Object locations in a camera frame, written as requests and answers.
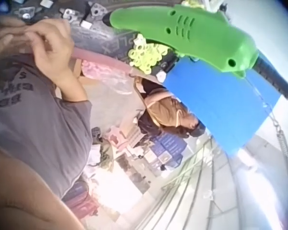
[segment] metal chain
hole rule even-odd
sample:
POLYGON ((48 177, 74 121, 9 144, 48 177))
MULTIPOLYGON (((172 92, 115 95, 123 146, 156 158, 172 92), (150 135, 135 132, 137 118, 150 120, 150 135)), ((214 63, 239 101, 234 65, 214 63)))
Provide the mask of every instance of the metal chain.
POLYGON ((279 122, 277 121, 277 119, 274 116, 272 106, 264 100, 263 96, 258 91, 258 89, 247 78, 245 78, 245 80, 253 88, 255 94, 260 98, 260 100, 263 103, 264 110, 266 111, 266 113, 268 114, 269 118, 273 122, 273 125, 274 125, 274 127, 276 129, 276 137, 277 137, 280 149, 281 149, 281 151, 283 153, 285 164, 286 164, 287 171, 288 171, 288 143, 287 143, 284 131, 282 130, 279 122))

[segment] screw hole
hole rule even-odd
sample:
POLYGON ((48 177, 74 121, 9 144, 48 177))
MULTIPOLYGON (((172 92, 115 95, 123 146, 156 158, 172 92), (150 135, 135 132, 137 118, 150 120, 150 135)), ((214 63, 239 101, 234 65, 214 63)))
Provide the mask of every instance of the screw hole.
POLYGON ((167 34, 171 33, 171 29, 170 28, 166 28, 165 31, 167 32, 167 34))
POLYGON ((236 66, 236 62, 233 59, 228 60, 228 64, 230 67, 235 67, 236 66))

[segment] clear plastic bag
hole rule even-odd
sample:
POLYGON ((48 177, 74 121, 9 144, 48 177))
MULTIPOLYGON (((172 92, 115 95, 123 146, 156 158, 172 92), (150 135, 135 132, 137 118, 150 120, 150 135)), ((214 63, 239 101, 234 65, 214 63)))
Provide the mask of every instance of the clear plastic bag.
POLYGON ((85 77, 99 80, 119 94, 129 95, 133 92, 133 82, 128 73, 107 65, 100 65, 84 60, 82 73, 85 77))

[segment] gray t-shirt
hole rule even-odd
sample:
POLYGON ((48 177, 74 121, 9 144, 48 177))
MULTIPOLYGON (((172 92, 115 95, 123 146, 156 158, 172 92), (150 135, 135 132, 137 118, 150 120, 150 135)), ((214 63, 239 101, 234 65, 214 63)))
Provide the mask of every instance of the gray t-shirt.
POLYGON ((0 60, 0 148, 35 170, 60 198, 84 169, 92 136, 91 103, 70 103, 32 55, 0 60))

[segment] green electric screwdriver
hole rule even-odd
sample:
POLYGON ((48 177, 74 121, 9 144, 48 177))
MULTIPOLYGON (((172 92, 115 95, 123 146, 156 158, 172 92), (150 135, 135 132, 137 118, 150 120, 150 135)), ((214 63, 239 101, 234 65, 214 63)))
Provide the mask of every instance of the green electric screwdriver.
POLYGON ((182 5, 139 6, 109 12, 103 22, 116 29, 137 31, 149 41, 240 78, 245 77, 246 70, 253 69, 288 99, 288 83, 259 57, 252 37, 232 26, 222 12, 182 5))

